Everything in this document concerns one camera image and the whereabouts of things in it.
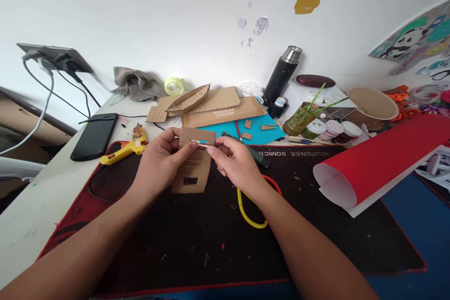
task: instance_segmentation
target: gray rag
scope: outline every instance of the gray rag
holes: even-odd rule
[[[112,90],[112,93],[129,95],[135,102],[167,96],[164,87],[156,83],[151,73],[147,74],[140,70],[114,67],[114,82],[119,87]]]

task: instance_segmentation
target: red paper roll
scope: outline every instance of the red paper roll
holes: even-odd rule
[[[450,119],[419,115],[313,168],[322,194],[357,216],[450,139]]]

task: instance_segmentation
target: smartphone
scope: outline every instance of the smartphone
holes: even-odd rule
[[[94,115],[84,128],[70,159],[83,162],[102,157],[109,144],[111,134],[117,121],[117,114]]]

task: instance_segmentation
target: yellow glue gun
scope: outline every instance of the yellow glue gun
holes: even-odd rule
[[[131,139],[131,142],[111,155],[102,156],[100,158],[100,163],[103,165],[112,165],[119,162],[121,159],[124,159],[126,156],[131,155],[133,152],[137,155],[142,155],[147,143],[145,131],[142,128],[142,125],[137,123],[137,126],[133,129],[133,138]]]

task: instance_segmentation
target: wall socket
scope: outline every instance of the wall socket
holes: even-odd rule
[[[85,59],[73,48],[17,44],[24,52],[37,51],[53,62],[58,70],[79,71],[83,73],[93,73],[94,71]]]

